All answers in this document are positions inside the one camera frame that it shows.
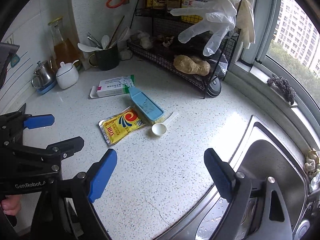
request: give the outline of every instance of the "glass carafe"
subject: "glass carafe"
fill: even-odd
[[[80,52],[72,45],[71,41],[65,36],[62,17],[59,17],[48,23],[54,45],[54,52],[56,54],[56,64],[60,68],[60,62],[72,63],[81,58]]]

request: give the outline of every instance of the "white spoon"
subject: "white spoon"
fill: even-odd
[[[90,47],[90,46],[87,46],[87,45],[84,45],[84,44],[81,44],[81,43],[78,43],[78,48],[84,52],[93,52],[93,51],[96,51],[96,50],[102,50],[102,49],[99,49],[99,48],[95,48],[95,47]]]
[[[102,44],[102,48],[103,49],[106,49],[106,47],[108,46],[109,44],[109,41],[110,41],[110,38],[108,35],[104,35],[101,39],[101,44]]]
[[[155,123],[151,130],[156,136],[162,136],[167,132],[167,126],[168,124],[177,116],[179,115],[178,112],[173,112],[170,117],[165,120],[163,123]]]

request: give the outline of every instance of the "tree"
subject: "tree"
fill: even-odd
[[[273,40],[267,55],[294,76],[320,106],[320,79],[316,78],[300,61],[291,57],[280,44]]]

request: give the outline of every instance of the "white wall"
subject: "white wall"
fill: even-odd
[[[68,0],[30,0],[10,25],[2,42],[13,40],[14,44],[20,45],[17,52],[20,62],[13,68],[8,66],[7,78],[0,90],[0,113],[22,88],[30,87],[36,63],[54,55],[48,22],[63,16],[66,33],[76,44],[69,8]]]
[[[101,40],[103,35],[109,35],[111,38],[116,25],[123,15],[125,17],[120,26],[120,32],[125,26],[130,26],[137,0],[130,0],[129,4],[113,9],[108,8],[106,2],[107,0],[72,0],[77,34],[81,43],[92,45],[87,39],[88,32],[98,40]],[[111,5],[115,5],[118,2],[119,0],[113,0]],[[145,22],[148,20],[139,18],[141,17],[135,17],[135,26],[139,26],[137,21]]]

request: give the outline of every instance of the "white measuring spoon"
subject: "white measuring spoon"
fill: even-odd
[[[170,117],[165,120],[164,122],[162,123],[155,123],[151,130],[152,132],[156,135],[156,136],[162,136],[164,135],[166,132],[167,132],[167,126],[168,124],[174,119],[176,118],[177,116],[179,115],[178,112],[173,112]]]

